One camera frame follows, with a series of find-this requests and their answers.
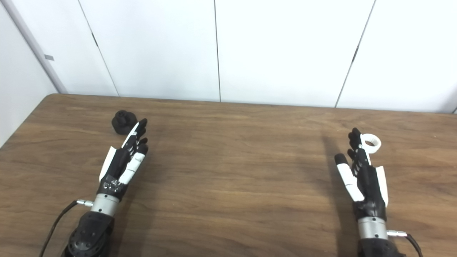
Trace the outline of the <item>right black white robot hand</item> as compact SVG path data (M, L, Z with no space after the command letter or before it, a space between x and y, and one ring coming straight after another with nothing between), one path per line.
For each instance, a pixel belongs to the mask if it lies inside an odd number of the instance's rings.
M353 201L353 213L361 218L381 218L387 221L387 183L381 167L375 168L369 155L373 153L363 145L364 134L358 128L348 133L351 158L348 162L343 153L335 155L335 163L347 192Z

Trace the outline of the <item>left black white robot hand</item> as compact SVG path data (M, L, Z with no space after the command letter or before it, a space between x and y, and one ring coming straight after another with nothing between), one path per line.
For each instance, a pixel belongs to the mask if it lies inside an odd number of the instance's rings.
M147 138L143 138L146 127L147 119L144 118L134 125L121 148L109 149L99 175L97 194L122 200L149 150Z

